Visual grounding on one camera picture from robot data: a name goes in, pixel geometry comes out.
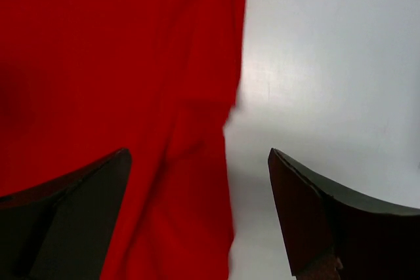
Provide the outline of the red t-shirt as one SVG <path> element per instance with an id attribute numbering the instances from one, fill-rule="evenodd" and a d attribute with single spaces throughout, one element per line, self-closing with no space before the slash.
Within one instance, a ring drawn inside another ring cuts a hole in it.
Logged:
<path id="1" fill-rule="evenodd" d="M 1 197 L 120 149 L 99 279 L 228 279 L 245 0 L 1 0 Z"/>

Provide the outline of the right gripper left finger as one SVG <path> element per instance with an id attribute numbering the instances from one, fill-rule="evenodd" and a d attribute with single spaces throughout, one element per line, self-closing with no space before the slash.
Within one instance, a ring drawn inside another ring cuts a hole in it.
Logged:
<path id="1" fill-rule="evenodd" d="M 2 279 L 99 279 L 131 171 L 127 149 L 1 197 Z"/>

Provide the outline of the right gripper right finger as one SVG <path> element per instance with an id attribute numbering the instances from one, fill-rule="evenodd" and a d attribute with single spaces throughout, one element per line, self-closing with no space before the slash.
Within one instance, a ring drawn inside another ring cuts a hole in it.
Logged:
<path id="1" fill-rule="evenodd" d="M 418 279 L 419 210 L 352 190 L 271 149 L 270 183 L 296 279 Z"/>

